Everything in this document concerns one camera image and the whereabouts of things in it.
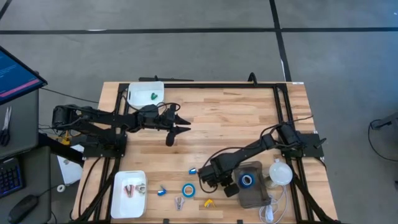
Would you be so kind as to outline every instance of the monitor screen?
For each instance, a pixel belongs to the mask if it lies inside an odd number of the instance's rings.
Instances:
[[[46,84],[32,69],[0,47],[0,105]]]

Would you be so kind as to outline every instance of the gray desk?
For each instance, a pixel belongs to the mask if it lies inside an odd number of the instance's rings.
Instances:
[[[50,186],[50,148],[40,147],[18,156],[25,180],[25,187],[0,198],[0,223],[8,223],[8,213],[25,196],[39,195]],[[22,221],[25,223],[46,223],[51,218],[51,191],[39,198],[39,204]]]
[[[22,153],[39,143],[39,91],[33,91],[0,106],[0,128],[4,125],[7,107],[12,107],[9,124],[10,142],[0,147],[0,158]]]
[[[0,223],[8,223],[9,211],[29,194],[38,195],[50,188],[50,148],[39,147],[39,91],[21,96],[0,106],[0,127],[4,123],[6,108],[12,107],[10,142],[0,147],[0,159],[18,154],[25,187],[0,198]],[[22,221],[46,223],[51,216],[50,192],[39,198],[38,206]]]

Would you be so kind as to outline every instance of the white plate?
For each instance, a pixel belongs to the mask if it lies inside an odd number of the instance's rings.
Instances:
[[[151,95],[155,93],[157,98],[152,100]],[[140,109],[146,105],[157,105],[164,100],[163,82],[137,82],[129,85],[127,102]]]
[[[124,192],[124,186],[145,184],[145,194],[134,190],[131,198]],[[120,171],[114,177],[111,216],[112,218],[138,218],[146,210],[147,178],[144,171]]]

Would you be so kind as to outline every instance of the wooden tabletop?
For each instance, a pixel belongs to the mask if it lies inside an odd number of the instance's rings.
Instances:
[[[112,111],[116,102],[118,82],[104,83],[98,108]],[[303,84],[287,83],[290,104],[294,119],[312,115],[307,93]],[[278,123],[275,100],[272,89],[268,88],[166,88],[165,102],[181,105],[178,115],[192,122],[191,131],[179,134],[172,147],[165,145],[165,131],[141,130],[128,134],[126,155],[121,160],[120,171],[143,170],[148,178],[147,210],[141,218],[112,220],[114,223],[152,222],[161,223],[169,218],[171,223],[259,223],[259,209],[243,209],[237,195],[227,198],[223,188],[213,194],[200,190],[197,175],[188,175],[192,167],[199,168],[216,151],[228,146],[246,146],[257,141],[259,133],[266,127]],[[284,119],[287,120],[283,100]],[[296,122],[296,129],[303,133],[315,130],[313,119]],[[248,161],[262,162],[263,169],[269,167],[275,158],[281,158],[277,149],[264,151]],[[95,158],[85,161],[72,217],[78,215],[78,202],[84,180]],[[335,206],[330,192],[325,168],[315,159],[303,159],[308,188],[319,206],[332,218],[337,219]],[[93,168],[86,189],[83,193],[81,210],[90,204],[98,192],[103,159]],[[182,186],[193,183],[197,192],[193,198],[186,198],[182,211],[176,211],[174,198],[181,196]],[[160,185],[167,189],[167,194],[159,197]],[[290,188],[288,187],[288,209],[281,223],[294,223],[294,208]],[[101,218],[105,217],[108,193],[104,196]],[[282,187],[268,190],[269,194],[279,197]],[[213,199],[215,208],[205,208],[207,199]],[[299,193],[302,217],[306,219],[305,206]],[[279,218],[285,205],[283,198]]]

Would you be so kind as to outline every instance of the gray floor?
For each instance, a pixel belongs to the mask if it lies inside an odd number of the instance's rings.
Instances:
[[[276,0],[282,27],[398,26],[395,0]],[[266,0],[13,0],[0,30],[272,27]],[[368,124],[398,109],[398,33],[283,34],[293,81],[305,82],[324,147],[339,219],[398,220],[398,163],[372,152]],[[0,45],[49,81],[48,88],[98,100],[104,81],[174,77],[208,81],[282,81],[275,34],[2,35]],[[89,105],[40,92],[40,122],[52,108]],[[398,159],[391,128],[372,132],[375,147]],[[53,185],[62,181],[52,159]],[[53,211],[67,221],[76,185],[53,192]]]

